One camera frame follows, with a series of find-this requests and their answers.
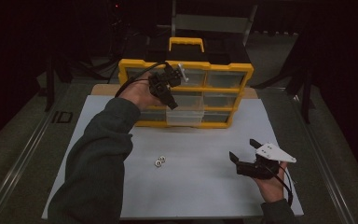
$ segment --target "small metal part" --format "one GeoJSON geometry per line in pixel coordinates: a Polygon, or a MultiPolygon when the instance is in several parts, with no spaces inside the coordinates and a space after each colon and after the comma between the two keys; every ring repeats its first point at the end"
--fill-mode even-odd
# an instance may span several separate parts
{"type": "Polygon", "coordinates": [[[186,77],[186,74],[185,74],[185,68],[183,68],[183,65],[181,63],[178,64],[178,67],[179,67],[179,72],[183,77],[183,80],[185,82],[188,82],[188,77],[186,77]]]}
{"type": "Polygon", "coordinates": [[[164,156],[160,156],[160,157],[158,158],[158,160],[161,161],[162,163],[164,163],[164,162],[165,162],[165,157],[164,157],[164,156]]]}
{"type": "Polygon", "coordinates": [[[155,162],[155,166],[157,166],[157,167],[160,167],[161,164],[162,164],[161,161],[156,161],[156,162],[155,162]]]}

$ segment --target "sweatshirt sleeve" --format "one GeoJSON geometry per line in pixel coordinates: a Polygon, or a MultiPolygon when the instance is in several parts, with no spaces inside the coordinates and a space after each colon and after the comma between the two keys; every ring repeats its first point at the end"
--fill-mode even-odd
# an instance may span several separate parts
{"type": "Polygon", "coordinates": [[[70,151],[65,181],[48,207],[52,223],[118,223],[129,134],[140,116],[132,102],[114,98],[88,124],[70,151]]]}
{"type": "Polygon", "coordinates": [[[297,224],[299,223],[285,199],[275,203],[262,203],[264,219],[268,224],[297,224]]]}

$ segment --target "black cable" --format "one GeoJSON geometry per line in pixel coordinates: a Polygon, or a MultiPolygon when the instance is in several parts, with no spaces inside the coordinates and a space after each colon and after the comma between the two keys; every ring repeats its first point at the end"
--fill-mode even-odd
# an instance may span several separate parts
{"type": "Polygon", "coordinates": [[[287,194],[288,194],[287,203],[289,203],[289,206],[292,206],[292,202],[293,202],[292,186],[290,186],[290,188],[287,187],[287,185],[283,182],[283,180],[280,177],[278,177],[274,172],[272,172],[267,166],[265,166],[264,164],[260,164],[260,165],[262,165],[264,168],[266,168],[268,171],[270,171],[274,175],[274,177],[286,188],[287,194]]]}
{"type": "Polygon", "coordinates": [[[168,63],[166,62],[160,62],[160,63],[155,63],[153,65],[151,65],[150,67],[147,67],[146,69],[142,70],[140,73],[136,74],[135,76],[133,77],[130,77],[121,87],[120,89],[118,89],[118,91],[116,92],[116,95],[115,97],[118,97],[128,86],[130,86],[131,83],[133,83],[136,78],[140,77],[141,75],[143,75],[145,72],[148,72],[150,70],[152,70],[153,68],[159,66],[159,65],[162,65],[162,64],[165,64],[165,65],[169,65],[168,63]]]}
{"type": "Polygon", "coordinates": [[[110,83],[110,80],[112,80],[113,74],[116,72],[116,69],[118,68],[118,61],[116,62],[115,67],[113,68],[112,72],[110,73],[109,79],[107,80],[106,84],[110,83]]]}
{"type": "Polygon", "coordinates": [[[279,166],[283,171],[284,171],[284,173],[286,174],[286,176],[287,176],[287,180],[289,181],[289,188],[290,188],[290,191],[292,191],[292,180],[290,179],[290,176],[289,176],[289,174],[287,174],[287,172],[286,172],[286,170],[285,169],[283,169],[281,166],[279,166]]]}

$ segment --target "person's right hand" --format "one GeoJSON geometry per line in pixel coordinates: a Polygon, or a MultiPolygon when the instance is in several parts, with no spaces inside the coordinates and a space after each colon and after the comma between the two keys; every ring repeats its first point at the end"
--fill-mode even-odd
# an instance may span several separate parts
{"type": "Polygon", "coordinates": [[[144,110],[150,105],[163,105],[159,98],[152,95],[149,91],[149,81],[147,78],[151,75],[151,73],[145,72],[118,97],[133,102],[140,110],[144,110]]]}
{"type": "MultiPolygon", "coordinates": [[[[280,166],[283,169],[286,169],[287,162],[282,161],[280,163],[280,166]]],[[[278,173],[278,177],[281,180],[284,179],[284,170],[283,169],[279,169],[279,173],[278,173]]],[[[261,196],[263,197],[263,199],[266,203],[274,203],[274,202],[277,202],[284,198],[283,197],[283,185],[275,177],[272,177],[271,179],[253,178],[253,180],[257,184],[258,189],[260,190],[261,196]]]]}

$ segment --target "white paper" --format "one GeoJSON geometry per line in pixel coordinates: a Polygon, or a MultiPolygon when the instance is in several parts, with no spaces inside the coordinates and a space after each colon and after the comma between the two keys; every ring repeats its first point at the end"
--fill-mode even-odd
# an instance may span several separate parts
{"type": "MultiPolygon", "coordinates": [[[[88,97],[67,153],[110,99],[88,97]]],[[[278,145],[261,100],[242,100],[227,129],[135,127],[131,133],[133,150],[125,160],[122,219],[262,216],[260,204],[264,201],[257,185],[250,177],[237,175],[228,156],[232,151],[241,161],[253,162],[255,149],[249,145],[251,138],[261,144],[278,145]],[[158,168],[155,161],[160,156],[166,161],[158,168]]],[[[63,183],[66,155],[44,219],[48,217],[52,195],[63,183]]],[[[294,187],[293,193],[292,209],[295,215],[303,215],[294,187]]]]}

